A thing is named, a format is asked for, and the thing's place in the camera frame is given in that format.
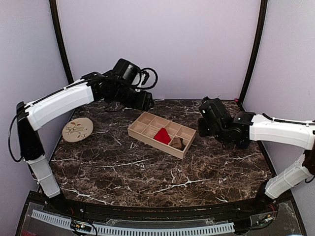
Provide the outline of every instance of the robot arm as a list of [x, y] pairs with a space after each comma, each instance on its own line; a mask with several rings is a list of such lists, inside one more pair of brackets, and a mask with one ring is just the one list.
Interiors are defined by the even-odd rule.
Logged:
[[[146, 69], [120, 59], [113, 70], [104, 74], [97, 72], [83, 76], [80, 80], [37, 101], [17, 105], [17, 125], [21, 157], [30, 166], [33, 176], [50, 199], [62, 195], [45, 157], [45, 151], [37, 131], [54, 118], [79, 106], [104, 99], [118, 101], [124, 106], [147, 111], [154, 106], [152, 94], [144, 91], [154, 87], [140, 88], [148, 79]], [[136, 76], [139, 82], [133, 85]]]
[[199, 110], [203, 115], [198, 120], [201, 137], [214, 136], [222, 144], [234, 142], [239, 148], [247, 148], [250, 141], [271, 141], [305, 149], [290, 167], [262, 183], [253, 206], [256, 211], [262, 211], [283, 192], [315, 175], [314, 121], [276, 119], [250, 112], [232, 117], [218, 98], [205, 98]]

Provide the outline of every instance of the brown object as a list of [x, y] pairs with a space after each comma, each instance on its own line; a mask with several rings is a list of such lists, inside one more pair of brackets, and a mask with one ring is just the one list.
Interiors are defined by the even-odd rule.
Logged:
[[69, 143], [86, 139], [93, 132], [93, 122], [89, 118], [77, 118], [63, 128], [63, 138]]
[[185, 145], [183, 144], [183, 139], [180, 137], [175, 137], [171, 143], [171, 146], [179, 150], [184, 150]]
[[[153, 139], [161, 128], [165, 128], [171, 138], [171, 142], [168, 145]], [[128, 128], [128, 135], [154, 148], [183, 159], [195, 138], [196, 130], [144, 112]], [[185, 146], [183, 150], [179, 150], [171, 145], [175, 138], [183, 139], [183, 145]]]

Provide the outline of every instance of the black pole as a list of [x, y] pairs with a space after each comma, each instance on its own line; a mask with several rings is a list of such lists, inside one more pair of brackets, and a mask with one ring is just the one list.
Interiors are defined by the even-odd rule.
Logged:
[[244, 79], [242, 91], [241, 91], [240, 97], [238, 99], [238, 101], [241, 104], [243, 104], [244, 99], [246, 97], [246, 93], [247, 93], [248, 87], [250, 86], [250, 82], [251, 82], [251, 78], [252, 78], [252, 72], [254, 71], [254, 67], [255, 67], [255, 63], [256, 63], [256, 59], [257, 59], [257, 55], [258, 55], [258, 50], [259, 50], [259, 45], [260, 45], [260, 41], [261, 41], [261, 35], [262, 35], [263, 28], [264, 28], [264, 23], [265, 23], [267, 3], [268, 3], [268, 0], [261, 0], [261, 3], [260, 3], [260, 11], [259, 11], [255, 40], [254, 40], [254, 44], [252, 47], [251, 59], [250, 59], [250, 63], [249, 63], [248, 68], [247, 68], [247, 72], [246, 72], [246, 76]]
[[61, 32], [56, 0], [49, 0], [49, 4], [50, 4], [51, 17], [53, 19], [57, 44], [58, 44], [58, 48], [59, 48], [59, 53], [61, 56], [61, 60], [63, 62], [63, 68], [65, 71], [65, 75], [67, 76], [69, 84], [72, 84], [74, 80], [73, 80], [73, 76], [72, 76], [72, 73], [70, 70], [70, 65], [69, 65], [67, 53], [65, 52], [65, 46], [63, 43], [63, 34]]

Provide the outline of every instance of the round plate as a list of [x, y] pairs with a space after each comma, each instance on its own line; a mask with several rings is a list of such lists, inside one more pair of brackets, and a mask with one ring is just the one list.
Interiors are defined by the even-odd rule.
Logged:
[[89, 118], [77, 118], [63, 128], [63, 138], [67, 142], [81, 141], [93, 132], [93, 122]]

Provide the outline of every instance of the wooden tray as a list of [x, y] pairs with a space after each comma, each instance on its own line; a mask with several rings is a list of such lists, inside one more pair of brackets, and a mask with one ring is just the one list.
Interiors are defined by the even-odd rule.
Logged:
[[[161, 143], [153, 137], [161, 129], [165, 128], [171, 141], [168, 145]], [[154, 148], [165, 151], [168, 154], [183, 159], [187, 153], [192, 141], [196, 136], [196, 130], [190, 129], [186, 126], [169, 121], [167, 119], [155, 116], [148, 112], [142, 113], [142, 115], [128, 128], [128, 135], [151, 145]], [[170, 146], [175, 137], [183, 138], [185, 149], [183, 151]]]

